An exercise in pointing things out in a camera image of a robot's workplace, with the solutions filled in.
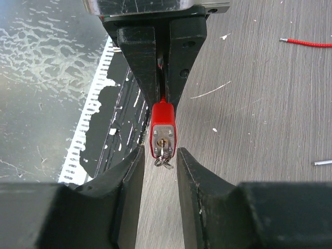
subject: black plastic part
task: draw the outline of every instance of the black plastic part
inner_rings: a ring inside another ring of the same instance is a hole
[[[0,184],[0,248],[134,249],[144,147],[74,190]]]
[[[205,17],[205,8],[194,6],[184,11],[103,20],[150,110],[165,91],[166,100],[176,112],[192,65],[206,39]],[[163,73],[157,66],[158,59],[163,60]]]
[[[153,26],[118,29],[118,42],[150,110],[160,101],[156,38]]]
[[[202,6],[193,6],[181,11],[168,11],[159,13],[144,13],[139,15],[103,17],[101,21],[112,41],[118,46],[117,30],[121,27],[130,26],[153,26],[156,27],[161,35],[167,34],[170,21],[188,17],[208,17],[206,10]]]
[[[186,249],[332,248],[331,183],[234,186],[177,150]]]
[[[91,117],[86,149],[80,152],[80,164],[91,177],[114,167],[141,144],[149,118],[145,100],[121,53],[114,54],[107,78],[116,86],[101,90],[101,107]],[[117,132],[109,134],[110,129]]]
[[[205,17],[177,19],[170,23],[170,27],[165,87],[167,100],[174,105],[176,111],[190,70],[207,36],[206,20]]]
[[[171,20],[164,32],[169,35],[161,34],[155,26],[127,26],[118,29],[117,39],[149,109],[160,101],[162,88],[176,111],[189,72],[206,39],[205,16]],[[165,79],[160,79],[158,58],[163,58]]]

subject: black metal jaw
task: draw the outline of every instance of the black metal jaw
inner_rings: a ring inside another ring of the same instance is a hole
[[[176,112],[190,70],[206,39],[204,7],[188,10],[102,18],[120,47],[150,110],[161,91]],[[163,61],[162,73],[158,61]]]

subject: white speck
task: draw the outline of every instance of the white speck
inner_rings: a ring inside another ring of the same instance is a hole
[[[134,107],[136,107],[136,104],[139,101],[140,94],[141,94],[141,89],[139,88],[139,93],[137,94],[137,98],[135,100]]]
[[[116,133],[116,129],[115,128],[111,128],[110,131],[109,131],[109,134],[110,135],[115,135]]]
[[[219,37],[219,38],[221,38],[221,39],[223,39],[223,40],[226,40],[226,38],[227,38],[228,35],[230,35],[230,33],[227,34],[227,35],[221,36],[221,37]]]
[[[231,81],[227,82],[226,84],[224,84],[224,85],[222,85],[222,86],[220,86],[220,87],[218,87],[218,88],[216,88],[216,89],[214,89],[214,90],[212,90],[212,91],[210,91],[210,92],[207,92],[207,93],[205,93],[205,94],[202,94],[202,95],[199,95],[199,96],[196,96],[196,97],[191,97],[191,99],[196,99],[196,98],[199,98],[199,97],[205,96],[205,95],[207,95],[207,94],[209,94],[209,93],[211,93],[211,92],[214,92],[214,91],[216,91],[216,90],[218,90],[218,89],[224,87],[224,86],[227,85],[228,83],[231,83]]]

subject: metal lock body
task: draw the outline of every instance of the metal lock body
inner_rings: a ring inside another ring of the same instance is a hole
[[[150,146],[154,158],[160,157],[162,153],[171,154],[171,157],[175,154],[176,126],[174,107],[171,103],[162,100],[153,105]]]

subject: red cable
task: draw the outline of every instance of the red cable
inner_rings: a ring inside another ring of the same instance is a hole
[[[286,43],[299,44],[299,45],[303,45],[303,46],[315,47],[315,48],[332,48],[332,44],[308,43],[306,41],[285,39],[285,38],[280,38],[280,41],[281,42],[286,42]]]

